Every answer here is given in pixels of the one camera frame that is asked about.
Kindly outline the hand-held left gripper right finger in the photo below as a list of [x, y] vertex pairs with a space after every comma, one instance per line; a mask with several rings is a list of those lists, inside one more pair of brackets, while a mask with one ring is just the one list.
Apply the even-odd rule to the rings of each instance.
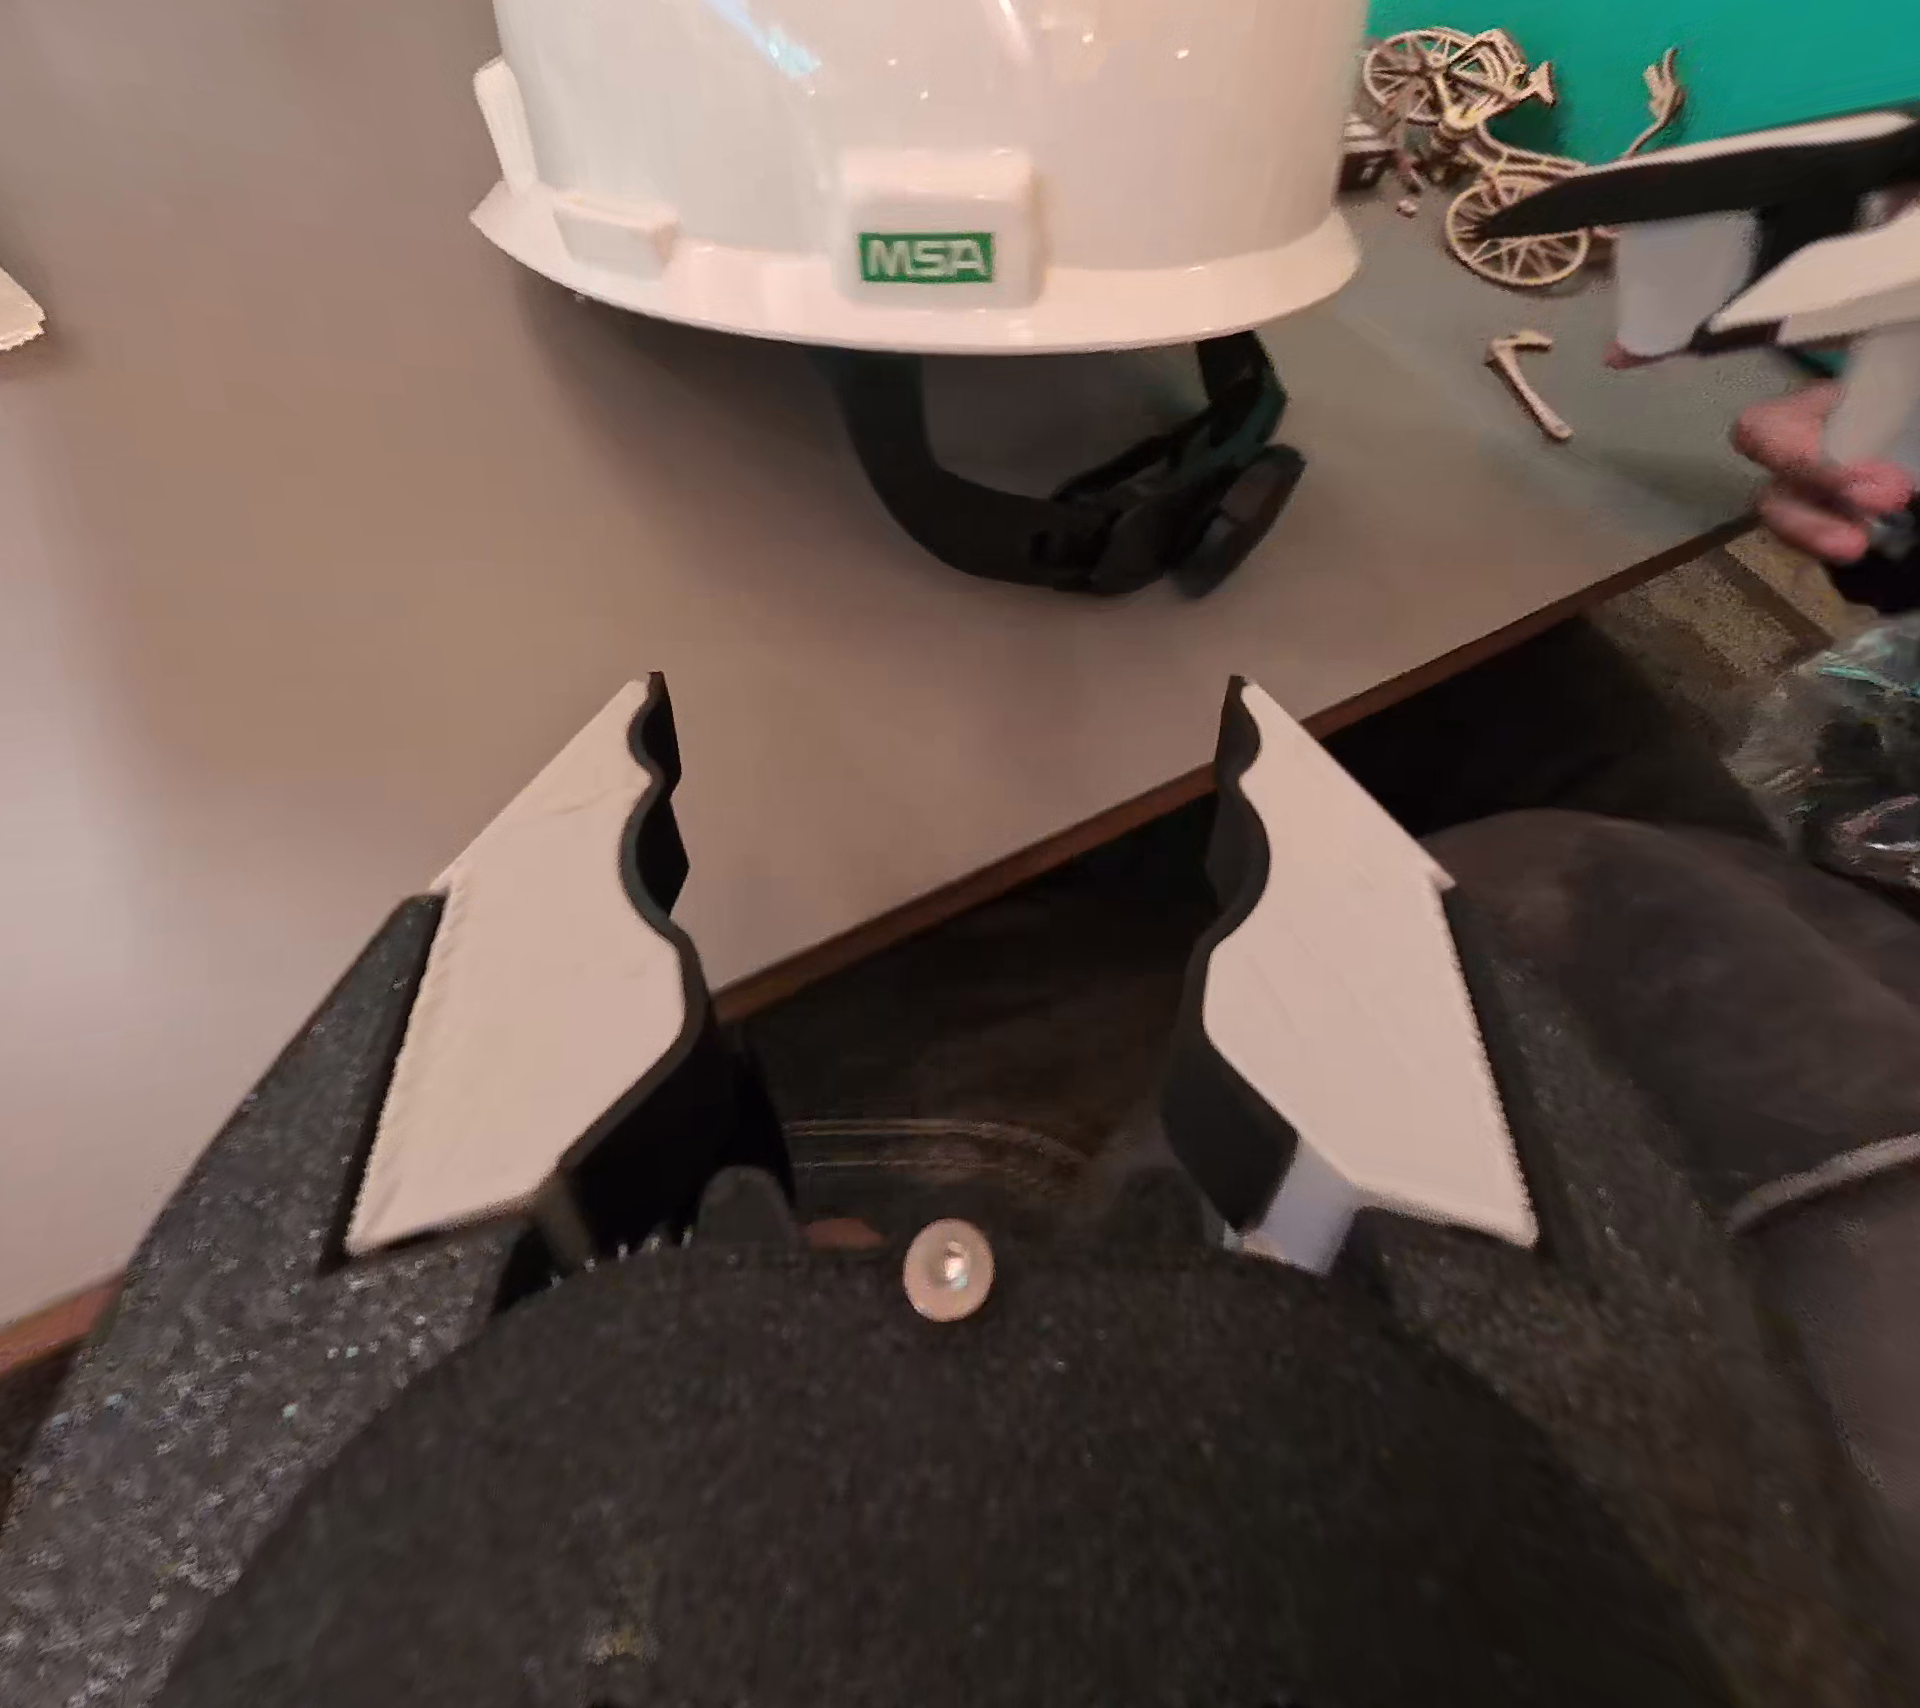
[[1385, 1213], [1534, 1249], [1451, 876], [1242, 676], [1214, 790], [1216, 917], [1183, 982], [1161, 1127], [1218, 1241], [1328, 1274], [1359, 1217]]

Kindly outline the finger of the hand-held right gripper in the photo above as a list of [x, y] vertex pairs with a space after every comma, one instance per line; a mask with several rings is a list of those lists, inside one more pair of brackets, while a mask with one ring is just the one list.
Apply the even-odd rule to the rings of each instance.
[[1489, 239], [1836, 203], [1916, 184], [1916, 111], [1859, 111], [1587, 168], [1481, 217]]
[[1746, 268], [1693, 333], [1693, 350], [1797, 348], [1916, 319], [1916, 211], [1716, 211]]

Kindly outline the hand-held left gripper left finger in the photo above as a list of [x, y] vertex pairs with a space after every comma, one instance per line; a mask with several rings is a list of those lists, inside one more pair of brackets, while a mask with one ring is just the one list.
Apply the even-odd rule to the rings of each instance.
[[439, 917], [345, 1229], [371, 1256], [559, 1211], [588, 1152], [698, 1049], [710, 1000], [677, 919], [677, 715], [624, 684], [435, 878]]

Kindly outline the white hard hat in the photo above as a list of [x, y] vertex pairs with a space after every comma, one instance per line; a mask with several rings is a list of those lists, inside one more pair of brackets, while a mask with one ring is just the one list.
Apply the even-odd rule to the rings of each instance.
[[[1367, 0], [490, 0], [473, 223], [575, 296], [818, 352], [943, 566], [1200, 598], [1306, 468], [1259, 329], [1357, 272]], [[1049, 494], [949, 470], [934, 356], [1187, 345], [1204, 405]]]

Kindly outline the person's right hand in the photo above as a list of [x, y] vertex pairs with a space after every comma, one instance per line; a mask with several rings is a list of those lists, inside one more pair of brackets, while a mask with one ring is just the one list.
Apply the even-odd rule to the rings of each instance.
[[1828, 417], [1844, 399], [1838, 380], [1822, 380], [1746, 409], [1736, 450], [1763, 472], [1755, 513], [1779, 541], [1828, 566], [1853, 566], [1875, 545], [1875, 529], [1914, 492], [1897, 462], [1842, 462], [1828, 447]]

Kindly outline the small wooden model piece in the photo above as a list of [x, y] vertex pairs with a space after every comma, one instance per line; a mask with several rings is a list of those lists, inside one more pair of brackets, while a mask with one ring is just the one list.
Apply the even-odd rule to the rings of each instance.
[[1679, 46], [1671, 45], [1642, 70], [1646, 119], [1632, 141], [1620, 150], [1620, 160], [1644, 154], [1663, 139], [1687, 105], [1687, 88], [1679, 78]]
[[1514, 401], [1532, 419], [1538, 431], [1551, 443], [1565, 445], [1575, 439], [1573, 425], [1555, 409], [1547, 396], [1528, 376], [1524, 362], [1545, 356], [1555, 347], [1555, 337], [1544, 329], [1514, 329], [1495, 335], [1485, 350], [1485, 364], [1500, 376]]

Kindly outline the wooden bicycle model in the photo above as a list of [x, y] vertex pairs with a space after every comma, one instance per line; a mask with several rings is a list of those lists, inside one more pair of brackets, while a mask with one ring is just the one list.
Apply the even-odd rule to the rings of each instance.
[[1394, 147], [1410, 192], [1455, 184], [1442, 215], [1447, 252], [1479, 280], [1538, 294], [1577, 280], [1596, 254], [1596, 231], [1495, 237], [1489, 221], [1583, 166], [1500, 139], [1496, 121], [1526, 105], [1555, 107], [1549, 62], [1532, 64], [1502, 29], [1404, 29], [1367, 45], [1359, 86], [1365, 117]]

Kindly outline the person's dark clothing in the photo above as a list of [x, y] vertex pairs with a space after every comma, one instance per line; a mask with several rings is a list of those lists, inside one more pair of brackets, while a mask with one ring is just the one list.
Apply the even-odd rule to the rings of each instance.
[[[1916, 1133], [1916, 921], [1785, 856], [1693, 725], [1575, 619], [1332, 735], [1408, 831], [1436, 839], [1547, 1068], [1606, 1070], [1679, 1151], [1716, 1223], [1779, 1180]], [[804, 1135], [818, 1213], [975, 1184], [1089, 1215], [1165, 1147], [1181, 974], [1214, 915], [1204, 798], [808, 984], [743, 1025]], [[1779, 1704], [1916, 1704], [1916, 1156], [1730, 1233], [1771, 1351], [1802, 1370], [1859, 1492], [1863, 1547], [1824, 1594], [1865, 1619], [1855, 1674], [1812, 1653], [1773, 1578], [1712, 1623]]]

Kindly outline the clear plastic bag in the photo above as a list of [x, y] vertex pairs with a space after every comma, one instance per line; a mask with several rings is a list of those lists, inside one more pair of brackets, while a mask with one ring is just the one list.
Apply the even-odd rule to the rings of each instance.
[[1730, 768], [1812, 864], [1918, 901], [1918, 615], [1871, 621], [1785, 670]]

